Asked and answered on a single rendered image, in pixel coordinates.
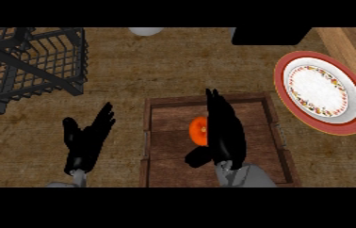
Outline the orange squash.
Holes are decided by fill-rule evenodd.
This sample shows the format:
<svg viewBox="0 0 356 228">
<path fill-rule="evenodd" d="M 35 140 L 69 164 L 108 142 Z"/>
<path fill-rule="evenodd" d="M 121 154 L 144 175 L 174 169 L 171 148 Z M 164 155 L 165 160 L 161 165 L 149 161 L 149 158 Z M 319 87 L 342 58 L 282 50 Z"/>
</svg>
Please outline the orange squash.
<svg viewBox="0 0 356 228">
<path fill-rule="evenodd" d="M 196 117 L 189 123 L 189 137 L 199 146 L 207 145 L 207 118 Z"/>
</svg>

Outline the pale wooden board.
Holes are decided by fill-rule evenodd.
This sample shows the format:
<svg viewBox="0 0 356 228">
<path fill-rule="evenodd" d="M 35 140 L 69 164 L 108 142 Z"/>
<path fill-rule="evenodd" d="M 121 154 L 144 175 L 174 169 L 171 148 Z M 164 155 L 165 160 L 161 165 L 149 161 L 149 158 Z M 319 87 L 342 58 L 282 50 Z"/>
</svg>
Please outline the pale wooden board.
<svg viewBox="0 0 356 228">
<path fill-rule="evenodd" d="M 317 27 L 316 30 L 329 56 L 356 74 L 356 27 Z"/>
</svg>

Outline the black appliance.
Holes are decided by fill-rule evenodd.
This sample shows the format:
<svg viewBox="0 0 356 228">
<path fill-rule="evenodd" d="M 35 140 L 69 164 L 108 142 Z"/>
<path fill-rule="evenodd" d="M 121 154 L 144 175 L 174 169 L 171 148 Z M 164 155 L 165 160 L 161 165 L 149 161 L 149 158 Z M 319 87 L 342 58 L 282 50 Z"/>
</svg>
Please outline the black appliance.
<svg viewBox="0 0 356 228">
<path fill-rule="evenodd" d="M 236 27 L 230 42 L 233 45 L 297 45 L 310 27 Z"/>
</svg>

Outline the red round placemat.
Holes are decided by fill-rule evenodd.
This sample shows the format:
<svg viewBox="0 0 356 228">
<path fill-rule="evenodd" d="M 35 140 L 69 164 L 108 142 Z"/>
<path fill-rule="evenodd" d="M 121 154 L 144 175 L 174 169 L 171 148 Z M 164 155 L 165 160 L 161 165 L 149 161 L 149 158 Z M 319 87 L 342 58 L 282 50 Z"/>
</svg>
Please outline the red round placemat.
<svg viewBox="0 0 356 228">
<path fill-rule="evenodd" d="M 311 51 L 295 51 L 289 54 L 286 54 L 276 62 L 274 69 L 273 69 L 273 85 L 276 89 L 276 93 L 279 96 L 279 99 L 282 100 L 282 103 L 285 107 L 289 109 L 295 117 L 314 129 L 322 131 L 326 134 L 338 135 L 338 136 L 348 136 L 356 134 L 356 118 L 342 124 L 331 124 L 322 121 L 317 121 L 314 118 L 307 116 L 297 105 L 294 104 L 286 90 L 283 88 L 283 82 L 282 82 L 282 72 L 286 67 L 286 64 L 300 57 L 314 57 L 322 60 L 326 60 L 332 64 L 337 65 L 337 67 L 345 72 L 345 75 L 351 78 L 353 84 L 356 86 L 356 74 L 347 69 L 347 67 L 342 65 L 342 63 L 335 60 L 332 57 Z"/>
</svg>

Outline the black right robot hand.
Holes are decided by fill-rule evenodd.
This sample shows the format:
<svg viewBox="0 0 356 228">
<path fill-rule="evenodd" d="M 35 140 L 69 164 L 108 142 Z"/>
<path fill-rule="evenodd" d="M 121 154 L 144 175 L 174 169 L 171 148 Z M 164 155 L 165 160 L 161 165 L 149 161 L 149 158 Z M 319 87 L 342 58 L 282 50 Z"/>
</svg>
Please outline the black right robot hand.
<svg viewBox="0 0 356 228">
<path fill-rule="evenodd" d="M 207 145 L 198 146 L 184 157 L 184 163 L 198 168 L 209 161 L 232 161 L 232 169 L 242 168 L 246 158 L 246 139 L 241 120 L 230 103 L 217 90 L 205 90 Z"/>
</svg>

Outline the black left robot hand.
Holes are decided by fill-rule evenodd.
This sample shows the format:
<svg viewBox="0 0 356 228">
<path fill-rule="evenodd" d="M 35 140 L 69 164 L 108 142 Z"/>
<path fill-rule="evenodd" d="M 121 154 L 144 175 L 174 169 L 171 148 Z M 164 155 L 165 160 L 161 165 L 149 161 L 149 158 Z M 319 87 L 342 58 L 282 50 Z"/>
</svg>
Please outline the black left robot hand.
<svg viewBox="0 0 356 228">
<path fill-rule="evenodd" d="M 68 148 L 63 172 L 68 175 L 72 175 L 75 170 L 91 172 L 113 124 L 111 103 L 105 104 L 93 123 L 84 129 L 72 118 L 62 120 L 63 143 Z"/>
</svg>

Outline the white plate with floral rim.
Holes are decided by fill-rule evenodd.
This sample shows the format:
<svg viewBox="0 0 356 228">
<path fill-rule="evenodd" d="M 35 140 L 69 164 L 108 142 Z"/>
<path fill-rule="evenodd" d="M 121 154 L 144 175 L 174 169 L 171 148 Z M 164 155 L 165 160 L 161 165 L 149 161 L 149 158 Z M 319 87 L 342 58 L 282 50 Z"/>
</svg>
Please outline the white plate with floral rim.
<svg viewBox="0 0 356 228">
<path fill-rule="evenodd" d="M 356 86 L 335 64 L 314 57 L 300 57 L 286 64 L 282 82 L 307 116 L 331 124 L 356 118 Z"/>
</svg>

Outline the white round object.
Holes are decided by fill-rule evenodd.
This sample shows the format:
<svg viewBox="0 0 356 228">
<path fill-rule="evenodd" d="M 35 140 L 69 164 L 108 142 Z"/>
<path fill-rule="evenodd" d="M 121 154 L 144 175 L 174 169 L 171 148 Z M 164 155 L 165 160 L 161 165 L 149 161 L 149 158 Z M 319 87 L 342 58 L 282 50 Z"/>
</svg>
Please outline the white round object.
<svg viewBox="0 0 356 228">
<path fill-rule="evenodd" d="M 131 27 L 130 32 L 137 36 L 152 36 L 162 31 L 162 27 Z"/>
</svg>

